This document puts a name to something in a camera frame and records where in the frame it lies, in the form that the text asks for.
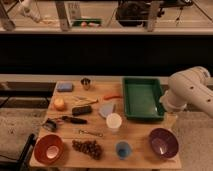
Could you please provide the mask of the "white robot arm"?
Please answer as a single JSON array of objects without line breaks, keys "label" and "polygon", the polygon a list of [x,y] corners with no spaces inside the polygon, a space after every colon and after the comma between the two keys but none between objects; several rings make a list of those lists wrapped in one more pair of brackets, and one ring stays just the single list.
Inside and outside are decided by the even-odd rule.
[{"label": "white robot arm", "polygon": [[169,89],[159,102],[169,112],[183,111],[190,103],[213,118],[213,90],[207,87],[211,75],[201,66],[176,72],[168,78]]}]

